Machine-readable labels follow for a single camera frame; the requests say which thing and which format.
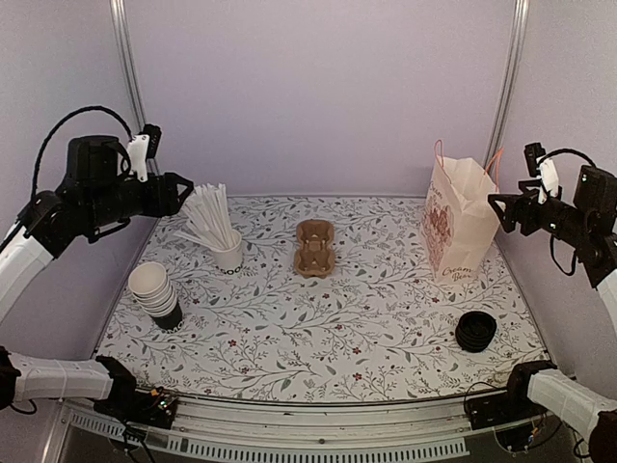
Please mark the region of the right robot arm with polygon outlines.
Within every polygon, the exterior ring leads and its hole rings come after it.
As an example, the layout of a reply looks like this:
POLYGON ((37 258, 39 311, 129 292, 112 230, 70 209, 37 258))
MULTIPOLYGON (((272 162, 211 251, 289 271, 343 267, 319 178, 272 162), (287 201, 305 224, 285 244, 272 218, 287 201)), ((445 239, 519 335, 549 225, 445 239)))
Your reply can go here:
POLYGON ((535 404, 572 428, 594 462, 616 459, 616 177, 585 161, 566 198, 555 164, 531 162, 518 192, 489 198, 506 256, 553 358, 514 366, 498 412, 535 404))

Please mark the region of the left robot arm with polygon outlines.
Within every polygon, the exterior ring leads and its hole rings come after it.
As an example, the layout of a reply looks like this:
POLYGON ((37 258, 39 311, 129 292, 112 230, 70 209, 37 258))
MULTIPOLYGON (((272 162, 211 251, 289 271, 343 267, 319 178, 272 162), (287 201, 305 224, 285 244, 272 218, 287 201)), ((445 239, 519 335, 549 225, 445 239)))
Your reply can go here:
MULTIPOLYGON (((61 184, 35 194, 1 245, 1 314, 9 313, 24 289, 76 238, 94 244, 123 230, 134 216, 176 215, 193 190, 193 182, 176 173, 140 180, 114 136, 71 140, 61 184)), ((124 419, 136 418, 144 408, 135 377, 111 357, 69 362, 1 351, 2 407, 67 397, 90 399, 97 411, 117 412, 124 419)))

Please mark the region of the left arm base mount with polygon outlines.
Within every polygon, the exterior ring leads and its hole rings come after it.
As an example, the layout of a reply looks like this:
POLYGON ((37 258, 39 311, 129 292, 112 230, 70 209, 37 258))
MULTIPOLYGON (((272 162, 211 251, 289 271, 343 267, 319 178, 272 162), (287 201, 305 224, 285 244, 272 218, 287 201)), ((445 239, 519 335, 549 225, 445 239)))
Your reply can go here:
POLYGON ((171 429, 177 410, 177 395, 163 387, 128 395, 110 395, 94 401, 94 410, 121 423, 137 423, 171 429))

